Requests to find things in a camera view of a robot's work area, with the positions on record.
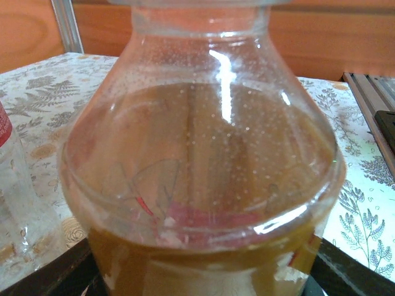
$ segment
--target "glass jar rim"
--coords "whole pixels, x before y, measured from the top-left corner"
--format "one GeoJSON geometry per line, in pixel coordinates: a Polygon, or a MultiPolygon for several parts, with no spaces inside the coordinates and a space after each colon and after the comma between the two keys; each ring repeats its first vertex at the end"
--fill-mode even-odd
{"type": "Polygon", "coordinates": [[[152,8],[257,7],[285,4],[291,0],[108,0],[112,4],[152,8]]]}

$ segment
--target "floral tablecloth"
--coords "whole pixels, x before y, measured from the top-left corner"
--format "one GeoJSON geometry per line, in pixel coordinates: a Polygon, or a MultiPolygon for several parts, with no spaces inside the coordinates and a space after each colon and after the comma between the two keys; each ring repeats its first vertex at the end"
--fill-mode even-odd
{"type": "MultiPolygon", "coordinates": [[[[40,198],[62,220],[68,247],[84,237],[60,188],[59,139],[90,99],[115,57],[68,53],[0,75],[0,100],[27,153],[40,198]]],[[[300,78],[329,119],[348,165],[324,238],[395,282],[395,181],[346,83],[300,78]]]]}

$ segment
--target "tablecloth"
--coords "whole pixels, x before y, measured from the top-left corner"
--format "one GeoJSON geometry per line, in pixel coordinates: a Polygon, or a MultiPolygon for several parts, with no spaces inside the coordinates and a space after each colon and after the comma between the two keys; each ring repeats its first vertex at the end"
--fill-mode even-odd
{"type": "MultiPolygon", "coordinates": [[[[0,100],[25,148],[41,199],[62,220],[68,247],[85,234],[60,188],[56,152],[66,124],[94,94],[115,57],[67,53],[0,75],[0,100]]],[[[348,171],[324,238],[395,282],[395,181],[346,83],[300,78],[329,119],[348,171]]]]}

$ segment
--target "red bottle label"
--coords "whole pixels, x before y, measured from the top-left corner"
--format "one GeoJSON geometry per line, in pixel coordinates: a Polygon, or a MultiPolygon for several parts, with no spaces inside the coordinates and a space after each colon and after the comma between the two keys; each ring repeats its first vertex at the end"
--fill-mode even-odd
{"type": "Polygon", "coordinates": [[[0,103],[0,147],[8,140],[12,132],[11,121],[0,103]]]}

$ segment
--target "glass jar neck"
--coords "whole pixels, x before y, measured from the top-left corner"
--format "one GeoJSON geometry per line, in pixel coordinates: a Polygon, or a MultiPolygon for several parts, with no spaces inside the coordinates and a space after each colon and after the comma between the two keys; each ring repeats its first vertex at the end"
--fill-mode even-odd
{"type": "Polygon", "coordinates": [[[231,38],[267,32],[270,7],[227,9],[132,10],[133,30],[140,34],[185,38],[231,38]]]}

